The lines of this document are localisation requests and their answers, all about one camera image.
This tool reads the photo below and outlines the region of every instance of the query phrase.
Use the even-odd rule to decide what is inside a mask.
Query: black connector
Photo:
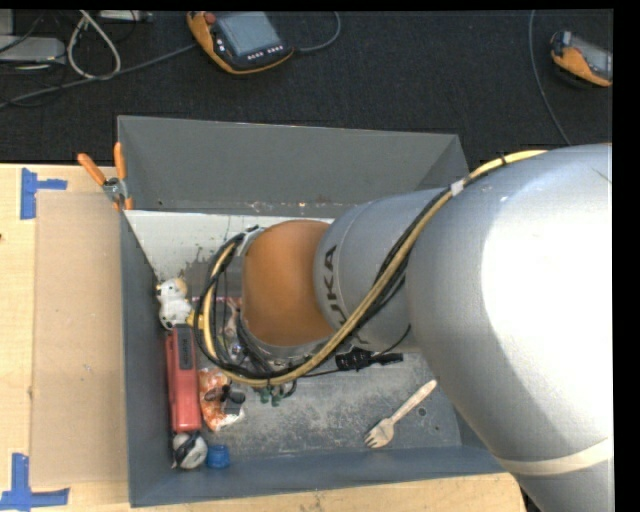
[[[402,354],[381,354],[379,356],[374,356],[373,354],[374,352],[371,352],[370,350],[354,348],[346,354],[336,355],[336,366],[340,371],[360,371],[374,363],[384,366],[387,364],[399,363],[404,360]]]

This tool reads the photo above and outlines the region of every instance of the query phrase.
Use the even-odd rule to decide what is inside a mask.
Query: black carpet
[[[16,34],[40,13],[15,10]],[[123,69],[194,44],[186,11],[153,14],[139,24],[96,18],[116,42]],[[79,19],[78,11],[47,10],[33,35],[66,43]],[[111,165],[122,114],[453,133],[470,169],[503,153],[612,141],[613,86],[583,88],[561,78],[549,41],[571,30],[613,51],[613,9],[541,10],[533,18],[525,10],[361,11],[340,12],[340,21],[329,47],[244,77],[222,71],[199,46],[62,89],[82,80],[68,66],[25,72],[5,63],[0,162],[75,163],[87,152]],[[330,39],[336,28],[329,11],[278,13],[274,23],[299,47]],[[75,55],[85,71],[111,70],[111,53],[92,29]],[[43,87],[54,92],[20,99]]]

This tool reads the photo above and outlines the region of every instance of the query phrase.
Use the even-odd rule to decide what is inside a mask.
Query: orange tool handle
[[[105,178],[103,172],[89,155],[86,153],[78,153],[77,159],[78,163],[85,168],[98,185],[103,186],[107,182],[107,178]]]
[[[127,166],[124,163],[124,155],[122,154],[122,144],[116,142],[113,146],[113,161],[116,164],[118,178],[123,180],[127,177]]]

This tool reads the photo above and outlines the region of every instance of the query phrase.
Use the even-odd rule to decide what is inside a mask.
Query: orange handheld device
[[[585,82],[600,87],[613,84],[613,54],[573,32],[563,30],[553,35],[551,58],[562,70]]]
[[[207,55],[228,73],[264,71],[294,52],[262,11],[189,11],[187,25]]]
[[[193,332],[187,324],[173,327],[165,342],[171,427],[174,432],[202,428]]]

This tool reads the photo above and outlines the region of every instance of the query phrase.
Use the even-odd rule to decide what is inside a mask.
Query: white plastic fork
[[[422,386],[418,391],[411,395],[400,408],[394,412],[388,418],[380,420],[375,427],[373,427],[364,436],[364,442],[369,448],[382,448],[393,439],[393,426],[406,414],[411,411],[416,405],[427,398],[431,392],[436,388],[438,382],[433,379]]]

